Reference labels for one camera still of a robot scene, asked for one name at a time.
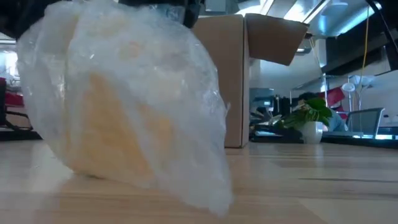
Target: office chair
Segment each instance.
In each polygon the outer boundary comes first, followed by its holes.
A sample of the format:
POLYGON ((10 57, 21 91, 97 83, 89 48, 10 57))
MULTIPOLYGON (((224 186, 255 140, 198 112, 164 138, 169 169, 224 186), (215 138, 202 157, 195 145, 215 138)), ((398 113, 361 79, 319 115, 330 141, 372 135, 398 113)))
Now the office chair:
POLYGON ((363 133, 375 139, 383 111, 384 108, 373 108, 350 112, 346 120, 348 131, 363 133))

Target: ceiling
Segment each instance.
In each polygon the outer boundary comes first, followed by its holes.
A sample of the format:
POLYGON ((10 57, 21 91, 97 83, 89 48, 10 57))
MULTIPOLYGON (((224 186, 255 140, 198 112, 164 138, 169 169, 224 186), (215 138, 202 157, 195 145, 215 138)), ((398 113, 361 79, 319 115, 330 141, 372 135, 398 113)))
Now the ceiling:
POLYGON ((365 0, 207 0, 202 14, 266 13, 268 16, 309 23, 310 33, 330 37, 344 33, 365 20, 367 8, 365 0))

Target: wooden table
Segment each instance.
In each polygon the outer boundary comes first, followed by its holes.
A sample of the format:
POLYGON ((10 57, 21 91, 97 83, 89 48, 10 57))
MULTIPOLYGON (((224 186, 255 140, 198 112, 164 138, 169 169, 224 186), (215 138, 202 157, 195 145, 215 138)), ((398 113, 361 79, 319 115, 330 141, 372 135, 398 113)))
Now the wooden table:
POLYGON ((74 175, 42 141, 0 143, 0 224, 397 223, 398 151, 322 144, 228 149, 218 218, 157 190, 74 175))

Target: plastic bag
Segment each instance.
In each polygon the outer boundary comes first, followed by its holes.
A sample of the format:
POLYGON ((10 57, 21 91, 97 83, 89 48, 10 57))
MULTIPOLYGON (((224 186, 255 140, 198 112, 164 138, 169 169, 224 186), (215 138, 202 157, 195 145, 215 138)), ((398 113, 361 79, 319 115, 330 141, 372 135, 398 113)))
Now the plastic bag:
POLYGON ((17 53, 31 123, 66 166, 228 211, 226 107, 189 29, 156 7, 58 2, 17 53))

